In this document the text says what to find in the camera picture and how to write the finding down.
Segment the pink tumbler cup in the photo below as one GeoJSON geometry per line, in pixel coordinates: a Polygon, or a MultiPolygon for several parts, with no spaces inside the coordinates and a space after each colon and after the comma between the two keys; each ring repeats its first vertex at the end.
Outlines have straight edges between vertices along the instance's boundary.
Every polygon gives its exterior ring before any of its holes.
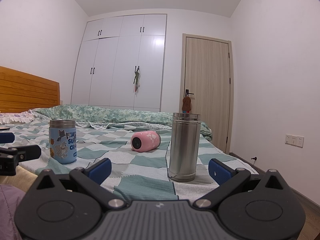
{"type": "Polygon", "coordinates": [[[156,131],[136,132],[131,137],[131,148],[136,152],[149,152],[161,144],[161,137],[156,131]]]}

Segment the blue cartoon cup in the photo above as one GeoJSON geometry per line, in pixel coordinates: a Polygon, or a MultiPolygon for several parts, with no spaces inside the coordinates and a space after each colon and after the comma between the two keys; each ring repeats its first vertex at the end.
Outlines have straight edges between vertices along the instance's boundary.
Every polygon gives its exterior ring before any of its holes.
{"type": "Polygon", "coordinates": [[[50,120],[50,156],[61,164],[76,161],[76,123],[73,120],[50,120]]]}

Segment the purple floral pillow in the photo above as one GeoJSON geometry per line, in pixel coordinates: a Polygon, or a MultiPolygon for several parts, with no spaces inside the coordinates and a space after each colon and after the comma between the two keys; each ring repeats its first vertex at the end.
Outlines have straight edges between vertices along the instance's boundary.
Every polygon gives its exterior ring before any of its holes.
{"type": "Polygon", "coordinates": [[[0,113],[0,124],[27,124],[35,120],[35,115],[26,111],[22,113],[0,113]]]}

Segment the green checkered bed sheet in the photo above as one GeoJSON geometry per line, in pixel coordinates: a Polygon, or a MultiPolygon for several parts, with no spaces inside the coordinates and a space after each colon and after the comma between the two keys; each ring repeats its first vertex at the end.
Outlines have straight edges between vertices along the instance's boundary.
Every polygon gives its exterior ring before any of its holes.
{"type": "Polygon", "coordinates": [[[50,156],[49,122],[36,119],[28,124],[10,124],[15,135],[12,143],[2,147],[38,145],[39,159],[22,162],[21,166],[33,174],[50,168],[56,174],[65,174],[76,167],[90,167],[103,158],[110,159],[112,172],[101,184],[120,198],[130,200],[177,200],[194,202],[218,187],[209,175],[208,164],[216,158],[232,169],[238,167],[257,172],[238,158],[224,154],[203,136],[200,136],[196,176],[191,182],[179,183],[168,178],[171,131],[159,130],[161,144],[150,152],[138,153],[131,149],[130,140],[135,131],[119,127],[94,129],[76,128],[76,161],[61,164],[50,156]]]}

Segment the wooden headboard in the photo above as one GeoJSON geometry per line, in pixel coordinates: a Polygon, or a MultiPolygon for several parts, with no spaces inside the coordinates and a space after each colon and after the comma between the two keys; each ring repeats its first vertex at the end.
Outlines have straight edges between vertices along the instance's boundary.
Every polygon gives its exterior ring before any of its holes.
{"type": "Polygon", "coordinates": [[[60,84],[39,76],[1,67],[2,113],[20,113],[60,104],[60,84]]]}

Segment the stainless steel thermos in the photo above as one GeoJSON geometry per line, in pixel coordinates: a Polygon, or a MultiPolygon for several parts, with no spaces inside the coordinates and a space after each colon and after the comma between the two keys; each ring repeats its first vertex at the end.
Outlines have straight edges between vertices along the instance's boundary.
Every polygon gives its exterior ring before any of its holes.
{"type": "Polygon", "coordinates": [[[189,182],[195,179],[200,128],[199,114],[173,114],[168,168],[171,180],[189,182]]]}

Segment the green floral quilt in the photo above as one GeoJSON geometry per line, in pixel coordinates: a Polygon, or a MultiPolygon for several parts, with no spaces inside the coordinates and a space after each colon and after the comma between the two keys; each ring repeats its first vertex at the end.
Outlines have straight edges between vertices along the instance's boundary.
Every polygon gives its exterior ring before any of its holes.
{"type": "Polygon", "coordinates": [[[30,113],[44,120],[74,120],[78,126],[94,129],[119,127],[132,131],[171,130],[172,114],[165,112],[107,109],[98,106],[59,105],[36,108],[30,113]]]}

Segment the green hanging ornament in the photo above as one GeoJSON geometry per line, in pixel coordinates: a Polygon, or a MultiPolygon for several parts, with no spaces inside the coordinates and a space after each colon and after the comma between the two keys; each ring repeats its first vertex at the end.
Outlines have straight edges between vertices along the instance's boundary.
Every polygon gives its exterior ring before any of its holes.
{"type": "Polygon", "coordinates": [[[138,92],[139,89],[139,79],[140,79],[140,66],[135,66],[135,77],[134,77],[134,92],[138,92]]]}

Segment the beige wooden door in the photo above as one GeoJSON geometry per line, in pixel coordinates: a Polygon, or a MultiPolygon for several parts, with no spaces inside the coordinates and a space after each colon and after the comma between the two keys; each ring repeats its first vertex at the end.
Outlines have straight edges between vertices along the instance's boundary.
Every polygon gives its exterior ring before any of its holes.
{"type": "Polygon", "coordinates": [[[191,112],[212,130],[212,144],[229,153],[234,108],[231,41],[184,34],[180,97],[191,98],[191,112]]]}

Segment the white wardrobe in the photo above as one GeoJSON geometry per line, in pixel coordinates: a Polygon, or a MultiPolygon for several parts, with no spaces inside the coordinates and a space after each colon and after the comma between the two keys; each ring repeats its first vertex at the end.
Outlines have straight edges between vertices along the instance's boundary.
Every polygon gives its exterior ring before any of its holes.
{"type": "Polygon", "coordinates": [[[160,111],[166,27],[165,14],[89,21],[76,62],[71,103],[160,111]],[[140,66],[136,93],[135,66],[140,66]]]}

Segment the wall power socket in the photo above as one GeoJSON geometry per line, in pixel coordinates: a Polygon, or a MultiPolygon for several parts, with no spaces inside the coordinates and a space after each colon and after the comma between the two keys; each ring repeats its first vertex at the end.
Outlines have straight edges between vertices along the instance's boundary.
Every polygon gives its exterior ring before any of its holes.
{"type": "Polygon", "coordinates": [[[287,134],[285,136],[285,144],[303,148],[304,137],[303,136],[298,136],[298,135],[287,134]]]}

